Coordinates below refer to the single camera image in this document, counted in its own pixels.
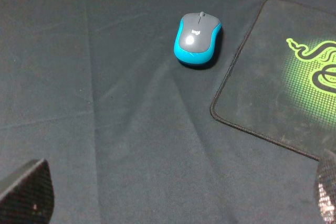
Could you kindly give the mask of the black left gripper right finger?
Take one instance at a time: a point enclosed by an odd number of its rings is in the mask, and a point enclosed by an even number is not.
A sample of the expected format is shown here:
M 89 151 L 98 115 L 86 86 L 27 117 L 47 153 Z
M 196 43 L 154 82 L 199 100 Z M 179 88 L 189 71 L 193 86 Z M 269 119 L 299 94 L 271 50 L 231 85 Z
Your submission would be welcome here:
M 314 196 L 324 223 L 335 223 L 335 153 L 324 149 L 319 158 Z

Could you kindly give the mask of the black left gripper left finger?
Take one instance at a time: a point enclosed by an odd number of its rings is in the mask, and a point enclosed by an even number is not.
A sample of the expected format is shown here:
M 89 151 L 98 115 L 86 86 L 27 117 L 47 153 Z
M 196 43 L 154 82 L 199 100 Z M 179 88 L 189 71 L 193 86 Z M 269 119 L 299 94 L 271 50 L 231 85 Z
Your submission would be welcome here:
M 50 223 L 54 206 L 46 159 L 32 159 L 1 180 L 1 223 Z

